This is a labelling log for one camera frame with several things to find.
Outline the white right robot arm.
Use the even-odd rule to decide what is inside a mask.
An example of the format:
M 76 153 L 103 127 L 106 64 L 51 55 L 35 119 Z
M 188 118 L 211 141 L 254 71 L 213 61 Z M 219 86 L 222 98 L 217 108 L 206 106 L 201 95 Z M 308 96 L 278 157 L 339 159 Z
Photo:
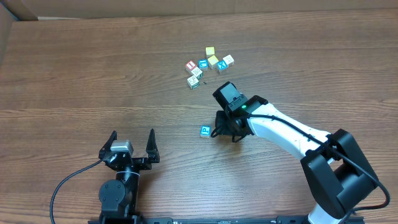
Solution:
M 229 134 L 238 142 L 248 135 L 258 136 L 300 161 L 317 203 L 305 223 L 348 223 L 357 204 L 377 187 L 376 173 L 349 132 L 313 129 L 257 95 L 250 99 L 241 93 L 213 96 L 222 107 L 213 137 Z

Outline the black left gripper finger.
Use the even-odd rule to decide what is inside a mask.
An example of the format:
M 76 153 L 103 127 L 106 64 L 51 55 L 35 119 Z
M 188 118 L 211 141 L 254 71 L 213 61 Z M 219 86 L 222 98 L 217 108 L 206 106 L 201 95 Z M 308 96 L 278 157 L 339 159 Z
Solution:
M 109 139 L 105 142 L 104 146 L 99 150 L 99 159 L 103 159 L 105 154 L 110 151 L 112 143 L 117 140 L 117 132 L 113 131 L 109 137 Z
M 150 130 L 149 138 L 147 141 L 146 153 L 148 155 L 148 160 L 150 163 L 159 163 L 160 155 L 159 150 L 155 141 L 155 131 L 154 129 Z

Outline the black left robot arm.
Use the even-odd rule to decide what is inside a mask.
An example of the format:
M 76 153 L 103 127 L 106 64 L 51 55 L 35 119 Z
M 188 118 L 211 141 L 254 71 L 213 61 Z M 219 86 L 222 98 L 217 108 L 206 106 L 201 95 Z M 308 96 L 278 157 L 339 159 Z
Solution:
M 118 140 L 113 131 L 99 151 L 99 158 L 107 167 L 116 172 L 116 177 L 106 181 L 99 189 L 101 213 L 99 223 L 143 223 L 136 211 L 140 171 L 151 170 L 152 164 L 160 162 L 151 129 L 146 146 L 146 157 L 134 157 L 129 140 Z

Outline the wooden block number 3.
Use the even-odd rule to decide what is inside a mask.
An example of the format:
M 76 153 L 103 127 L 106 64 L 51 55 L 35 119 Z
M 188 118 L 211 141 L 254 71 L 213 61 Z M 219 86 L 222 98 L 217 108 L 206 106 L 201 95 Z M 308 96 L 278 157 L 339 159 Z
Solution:
M 210 126 L 201 126 L 200 137 L 201 138 L 210 138 L 211 137 L 211 127 Z

